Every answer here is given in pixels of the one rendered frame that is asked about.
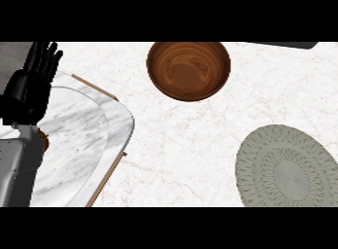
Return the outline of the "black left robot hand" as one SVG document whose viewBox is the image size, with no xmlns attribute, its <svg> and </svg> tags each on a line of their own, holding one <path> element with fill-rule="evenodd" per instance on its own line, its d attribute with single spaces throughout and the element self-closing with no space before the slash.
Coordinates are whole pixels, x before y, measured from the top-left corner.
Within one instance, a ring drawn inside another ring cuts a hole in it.
<svg viewBox="0 0 338 249">
<path fill-rule="evenodd" d="M 42 119 L 61 56 L 55 42 L 32 43 L 23 68 L 0 94 L 2 125 L 36 125 Z"/>
</svg>

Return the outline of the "brown wooden bowl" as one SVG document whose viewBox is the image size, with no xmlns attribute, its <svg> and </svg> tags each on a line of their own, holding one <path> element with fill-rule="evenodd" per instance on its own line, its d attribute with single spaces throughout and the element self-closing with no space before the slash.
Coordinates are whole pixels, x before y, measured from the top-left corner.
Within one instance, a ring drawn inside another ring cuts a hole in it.
<svg viewBox="0 0 338 249">
<path fill-rule="evenodd" d="M 230 57 L 218 42 L 155 42 L 148 50 L 148 78 L 164 95 L 199 101 L 221 89 Z"/>
</svg>

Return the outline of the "grey-green oval woven placemat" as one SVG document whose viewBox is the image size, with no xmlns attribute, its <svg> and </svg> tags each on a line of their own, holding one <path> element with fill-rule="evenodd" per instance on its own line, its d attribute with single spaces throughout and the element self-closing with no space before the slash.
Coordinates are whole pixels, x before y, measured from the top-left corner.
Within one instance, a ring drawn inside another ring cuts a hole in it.
<svg viewBox="0 0 338 249">
<path fill-rule="evenodd" d="M 317 141 L 282 124 L 246 136 L 235 177 L 245 206 L 338 206 L 338 163 Z"/>
</svg>

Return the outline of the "small reddish-brown round object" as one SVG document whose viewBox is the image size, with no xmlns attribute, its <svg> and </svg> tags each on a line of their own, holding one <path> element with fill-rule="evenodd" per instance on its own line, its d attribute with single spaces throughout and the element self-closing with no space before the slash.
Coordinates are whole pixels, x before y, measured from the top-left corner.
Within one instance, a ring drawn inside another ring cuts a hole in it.
<svg viewBox="0 0 338 249">
<path fill-rule="evenodd" d="M 40 139 L 40 142 L 42 142 L 42 153 L 46 151 L 48 149 L 48 145 L 49 145 L 49 142 L 48 142 L 48 135 L 42 132 L 40 129 L 37 129 L 37 136 L 39 136 L 39 139 Z"/>
</svg>

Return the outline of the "white marble rounded board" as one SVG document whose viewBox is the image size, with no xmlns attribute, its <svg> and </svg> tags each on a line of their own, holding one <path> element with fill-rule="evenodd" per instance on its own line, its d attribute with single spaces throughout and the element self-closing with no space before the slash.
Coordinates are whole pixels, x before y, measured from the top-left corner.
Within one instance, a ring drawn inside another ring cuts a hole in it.
<svg viewBox="0 0 338 249">
<path fill-rule="evenodd" d="M 32 207 L 86 207 L 95 202 L 129 143 L 135 119 L 123 104 L 82 78 L 55 75 L 42 120 L 48 149 L 34 173 Z M 0 139 L 17 138 L 2 125 Z"/>
</svg>

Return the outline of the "dark grey flat appliance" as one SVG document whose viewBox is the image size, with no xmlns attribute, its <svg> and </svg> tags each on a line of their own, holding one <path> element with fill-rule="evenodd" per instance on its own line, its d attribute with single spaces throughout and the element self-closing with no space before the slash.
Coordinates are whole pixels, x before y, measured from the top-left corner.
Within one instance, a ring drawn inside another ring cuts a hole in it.
<svg viewBox="0 0 338 249">
<path fill-rule="evenodd" d="M 292 48 L 292 49 L 302 49 L 308 50 L 314 47 L 317 42 L 248 42 L 252 44 L 260 44 L 265 46 L 276 46 L 283 48 Z"/>
</svg>

